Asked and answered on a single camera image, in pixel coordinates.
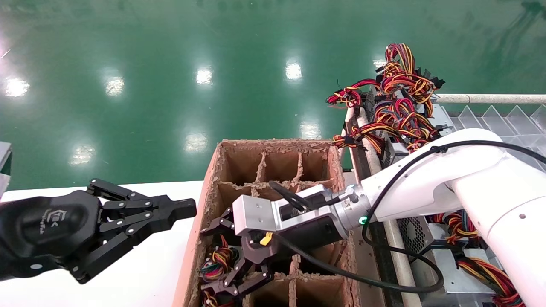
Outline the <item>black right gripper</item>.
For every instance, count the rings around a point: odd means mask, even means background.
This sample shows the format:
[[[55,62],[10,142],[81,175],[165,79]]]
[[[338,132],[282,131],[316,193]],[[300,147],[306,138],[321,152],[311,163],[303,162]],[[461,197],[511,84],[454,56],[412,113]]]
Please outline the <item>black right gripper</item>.
[[[200,231],[201,235],[218,235],[234,231],[232,208]],[[251,215],[241,220],[241,258],[215,281],[201,285],[201,291],[214,295],[244,297],[273,281],[268,265],[284,261],[295,251],[281,243],[288,243],[310,252],[347,237],[347,231],[333,215],[303,215],[282,221],[275,215]]]

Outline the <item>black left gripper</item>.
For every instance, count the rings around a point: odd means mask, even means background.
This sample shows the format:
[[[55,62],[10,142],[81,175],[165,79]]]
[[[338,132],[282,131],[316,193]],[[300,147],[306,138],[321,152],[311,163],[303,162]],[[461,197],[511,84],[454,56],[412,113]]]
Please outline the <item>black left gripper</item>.
[[[106,231],[98,231],[101,210],[102,218],[116,220]],[[3,202],[1,280],[64,269],[85,284],[152,234],[196,214],[192,198],[149,197],[98,178],[87,192]]]

